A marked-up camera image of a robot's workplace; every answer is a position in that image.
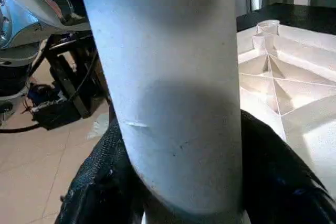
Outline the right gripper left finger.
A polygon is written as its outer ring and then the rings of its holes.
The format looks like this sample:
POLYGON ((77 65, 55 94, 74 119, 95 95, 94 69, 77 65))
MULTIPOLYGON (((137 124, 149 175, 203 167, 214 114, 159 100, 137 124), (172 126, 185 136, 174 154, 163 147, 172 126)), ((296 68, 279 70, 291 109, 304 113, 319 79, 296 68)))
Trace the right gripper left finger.
POLYGON ((139 179, 113 120, 61 197, 56 223, 141 223, 139 179))

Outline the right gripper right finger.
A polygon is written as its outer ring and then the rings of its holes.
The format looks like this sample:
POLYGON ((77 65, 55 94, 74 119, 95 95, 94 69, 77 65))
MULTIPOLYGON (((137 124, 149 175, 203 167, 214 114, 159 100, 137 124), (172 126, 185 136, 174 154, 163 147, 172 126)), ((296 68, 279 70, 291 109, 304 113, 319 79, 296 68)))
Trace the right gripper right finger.
POLYGON ((251 223, 335 223, 335 200, 266 123, 241 112, 243 202, 251 223))

